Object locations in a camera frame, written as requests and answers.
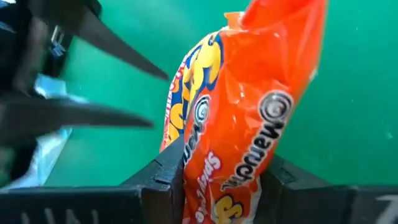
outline metal blade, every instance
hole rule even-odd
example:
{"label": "metal blade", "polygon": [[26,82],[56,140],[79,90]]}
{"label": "metal blade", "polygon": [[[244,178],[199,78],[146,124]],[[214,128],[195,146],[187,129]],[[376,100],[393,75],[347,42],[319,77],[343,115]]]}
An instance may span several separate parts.
{"label": "metal blade", "polygon": [[33,15],[62,27],[65,32],[79,36],[91,45],[156,77],[167,80],[168,75],[146,59],[109,28],[81,0],[30,0]]}
{"label": "metal blade", "polygon": [[0,99],[0,143],[40,136],[64,125],[153,127],[136,115],[69,99],[4,96]]}

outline black machine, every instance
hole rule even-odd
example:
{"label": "black machine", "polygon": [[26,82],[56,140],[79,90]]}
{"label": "black machine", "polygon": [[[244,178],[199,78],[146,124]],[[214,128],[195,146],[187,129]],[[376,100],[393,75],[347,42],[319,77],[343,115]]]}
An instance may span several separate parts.
{"label": "black machine", "polygon": [[[2,152],[13,152],[10,180],[27,171],[36,137],[63,125],[152,126],[107,106],[44,99],[33,88],[40,71],[58,76],[73,35],[150,75],[168,78],[114,35],[98,19],[100,11],[96,0],[0,0],[0,169]],[[0,224],[180,224],[182,149],[179,138],[117,187],[3,190]],[[261,182],[254,223],[398,223],[397,187],[332,185],[277,156]]]}

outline scissor blade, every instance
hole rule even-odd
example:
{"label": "scissor blade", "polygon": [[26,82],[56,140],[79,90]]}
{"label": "scissor blade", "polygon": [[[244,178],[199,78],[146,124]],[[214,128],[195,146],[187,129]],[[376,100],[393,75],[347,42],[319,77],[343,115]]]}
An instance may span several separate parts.
{"label": "scissor blade", "polygon": [[91,45],[156,77],[168,76],[151,61],[121,40],[79,0],[30,0],[33,15],[59,25]]}
{"label": "scissor blade", "polygon": [[61,126],[152,127],[150,121],[120,110],[69,99],[5,96],[0,99],[0,143],[40,136]]}

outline green wall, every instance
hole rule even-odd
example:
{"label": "green wall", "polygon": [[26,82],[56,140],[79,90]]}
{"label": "green wall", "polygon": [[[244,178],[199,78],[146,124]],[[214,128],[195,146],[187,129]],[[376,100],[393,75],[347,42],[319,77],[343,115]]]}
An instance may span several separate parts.
{"label": "green wall", "polygon": [[[102,20],[173,77],[191,47],[249,0],[102,0]],[[398,3],[332,0],[319,74],[278,148],[336,184],[398,184]],[[75,39],[64,71],[70,92],[139,113],[153,130],[76,129],[47,185],[116,185],[159,151],[169,84]]]}

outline orange snack bag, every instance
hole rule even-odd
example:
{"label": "orange snack bag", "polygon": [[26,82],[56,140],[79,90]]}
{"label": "orange snack bag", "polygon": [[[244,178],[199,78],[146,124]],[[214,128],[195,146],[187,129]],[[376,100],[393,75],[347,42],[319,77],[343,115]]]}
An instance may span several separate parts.
{"label": "orange snack bag", "polygon": [[251,223],[264,172],[320,56],[326,0],[226,14],[170,86],[161,150],[184,135],[184,223]]}

